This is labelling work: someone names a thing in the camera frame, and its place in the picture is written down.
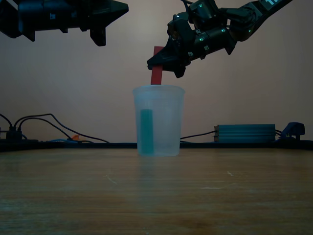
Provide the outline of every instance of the cable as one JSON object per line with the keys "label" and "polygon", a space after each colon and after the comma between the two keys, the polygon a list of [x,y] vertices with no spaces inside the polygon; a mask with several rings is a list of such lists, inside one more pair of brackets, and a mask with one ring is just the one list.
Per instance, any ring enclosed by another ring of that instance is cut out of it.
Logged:
{"label": "cable", "polygon": [[181,0],[183,3],[184,3],[184,5],[185,5],[185,8],[186,8],[186,12],[188,12],[188,5],[187,5],[187,2],[186,2],[186,0]]}
{"label": "cable", "polygon": [[181,0],[181,1],[184,1],[185,3],[187,3],[187,4],[189,4],[189,5],[193,4],[192,1],[188,1],[188,0]]}
{"label": "cable", "polygon": [[91,141],[69,141],[69,140],[64,140],[64,139],[57,139],[57,140],[52,140],[52,141],[47,141],[48,143],[49,142],[66,142],[66,143],[94,143],[94,142],[91,142]]}
{"label": "cable", "polygon": [[281,131],[279,131],[279,130],[275,130],[276,131],[276,135],[278,135],[278,136],[281,136],[282,135],[282,132]]}
{"label": "cable", "polygon": [[66,126],[64,126],[62,123],[59,122],[59,120],[58,120],[53,114],[41,114],[41,115],[32,115],[32,116],[22,117],[22,118],[20,118],[19,120],[17,120],[17,121],[15,122],[14,126],[16,127],[17,124],[19,123],[19,121],[21,121],[21,120],[23,120],[23,119],[25,119],[25,118],[43,117],[43,116],[52,116],[53,119],[56,120],[56,122],[57,122],[58,124],[60,124],[63,128],[65,128],[65,129],[67,129],[67,130],[69,130],[69,131],[71,131],[71,132],[74,132],[74,133],[77,134],[77,135],[80,135],[80,136],[83,136],[83,137],[86,137],[86,138],[90,138],[90,139],[94,139],[94,140],[103,141],[103,142],[105,142],[105,143],[110,143],[110,142],[108,142],[108,141],[106,141],[106,140],[103,140],[103,139],[99,139],[99,138],[95,138],[95,137],[83,135],[83,134],[81,134],[81,133],[79,133],[79,132],[77,132],[77,131],[74,131],[74,130],[72,130],[72,129],[66,127]]}
{"label": "cable", "polygon": [[9,131],[0,131],[0,133],[8,133]]}
{"label": "cable", "polygon": [[0,117],[3,117],[9,123],[10,127],[12,127],[12,123],[5,115],[0,114]]}
{"label": "cable", "polygon": [[186,136],[186,137],[182,137],[182,138],[180,138],[180,139],[181,139],[181,140],[184,140],[184,139],[188,139],[188,138],[192,138],[192,137],[209,135],[209,134],[212,134],[212,133],[215,133],[215,131],[211,131],[211,132],[204,133],[204,134],[199,134],[199,135],[194,135],[194,136]]}
{"label": "cable", "polygon": [[27,121],[27,120],[31,120],[31,119],[36,119],[36,120],[41,120],[41,121],[45,121],[47,123],[49,123],[51,126],[53,126],[54,128],[58,129],[59,131],[61,131],[64,135],[66,135],[66,137],[68,137],[70,140],[72,139],[67,133],[65,133],[63,130],[61,130],[59,127],[57,127],[56,125],[53,125],[51,122],[45,120],[45,119],[42,119],[42,118],[37,118],[37,117],[30,117],[30,118],[26,118],[24,119],[21,123],[20,123],[20,126],[19,126],[19,129],[22,127],[22,124]]}

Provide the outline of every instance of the black robotic arm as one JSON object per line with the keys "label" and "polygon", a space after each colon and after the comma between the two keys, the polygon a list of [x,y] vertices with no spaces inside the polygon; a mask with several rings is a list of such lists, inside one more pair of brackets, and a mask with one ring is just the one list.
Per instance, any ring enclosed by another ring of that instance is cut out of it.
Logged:
{"label": "black robotic arm", "polygon": [[24,35],[35,41],[35,32],[69,28],[90,29],[98,46],[106,45],[106,27],[128,12],[128,5],[114,0],[14,0],[15,9],[0,0],[0,31],[8,37]]}
{"label": "black robotic arm", "polygon": [[231,54],[238,41],[250,38],[267,18],[292,0],[258,0],[240,8],[220,9],[214,0],[182,1],[186,12],[173,16],[168,23],[165,48],[148,60],[150,70],[163,65],[163,70],[174,72],[177,78],[184,75],[186,66],[195,59],[204,59],[223,48]]}

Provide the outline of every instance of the red stick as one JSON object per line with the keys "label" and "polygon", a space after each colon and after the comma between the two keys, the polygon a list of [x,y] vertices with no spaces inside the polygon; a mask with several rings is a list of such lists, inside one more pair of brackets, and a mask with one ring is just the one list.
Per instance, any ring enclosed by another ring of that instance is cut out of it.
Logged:
{"label": "red stick", "polygon": [[[158,54],[164,47],[156,47],[154,55]],[[163,65],[153,66],[152,68],[152,76],[151,76],[151,85],[161,85],[162,84],[162,72]]]}

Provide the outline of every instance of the plastic cup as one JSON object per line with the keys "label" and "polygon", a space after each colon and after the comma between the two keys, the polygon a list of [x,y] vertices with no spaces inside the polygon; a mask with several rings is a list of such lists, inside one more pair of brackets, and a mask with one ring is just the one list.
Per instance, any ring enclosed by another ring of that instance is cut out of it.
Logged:
{"label": "plastic cup", "polygon": [[138,87],[133,93],[139,154],[179,154],[185,91],[176,86],[152,85]]}

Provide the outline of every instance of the wooden table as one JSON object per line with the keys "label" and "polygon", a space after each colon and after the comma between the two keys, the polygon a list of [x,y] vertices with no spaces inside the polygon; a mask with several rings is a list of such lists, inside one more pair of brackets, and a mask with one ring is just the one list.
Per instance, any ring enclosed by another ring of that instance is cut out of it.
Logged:
{"label": "wooden table", "polygon": [[0,154],[0,235],[313,234],[313,152]]}

